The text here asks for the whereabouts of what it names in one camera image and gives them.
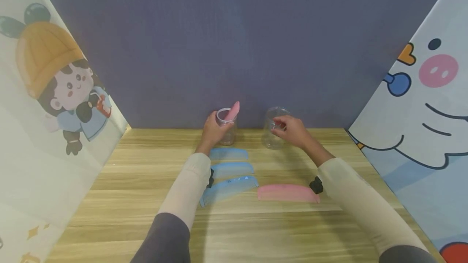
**person's left hand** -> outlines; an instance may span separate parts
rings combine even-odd
[[[213,146],[215,146],[216,143],[219,143],[219,141],[223,139],[226,132],[228,132],[233,126],[233,122],[219,126],[216,122],[216,111],[211,113],[206,119],[203,127],[202,140],[200,141],[200,144],[198,145],[195,152],[201,152],[209,155]]]

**comb teeth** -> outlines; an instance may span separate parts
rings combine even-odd
[[[225,162],[223,164],[212,165],[211,168],[214,171],[214,179],[254,173],[254,168],[248,162]]]
[[[219,147],[210,152],[211,160],[246,160],[247,158],[249,155],[243,149]]]
[[[255,177],[243,176],[225,180],[205,189],[200,199],[201,207],[206,207],[233,195],[258,187]]]

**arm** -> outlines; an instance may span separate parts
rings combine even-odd
[[[367,233],[379,253],[380,262],[435,262],[390,204],[345,161],[335,158],[315,140],[301,120],[281,116],[275,121],[286,124],[286,130],[274,129],[273,133],[304,150],[317,165],[327,195],[351,214]]]
[[[220,127],[216,123],[216,112],[208,117],[200,144],[172,184],[131,263],[190,262],[190,229],[211,174],[208,156],[232,126]]]

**person's right hand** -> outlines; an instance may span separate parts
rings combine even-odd
[[[283,131],[275,128],[271,130],[271,133],[300,149],[305,150],[307,145],[314,139],[298,118],[294,118],[293,116],[278,116],[273,118],[273,121],[286,124],[286,130]]]

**cartoon eye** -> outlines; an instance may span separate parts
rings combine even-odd
[[[427,45],[429,50],[436,50],[437,48],[440,47],[440,44],[442,41],[438,38],[432,39],[429,44]]]

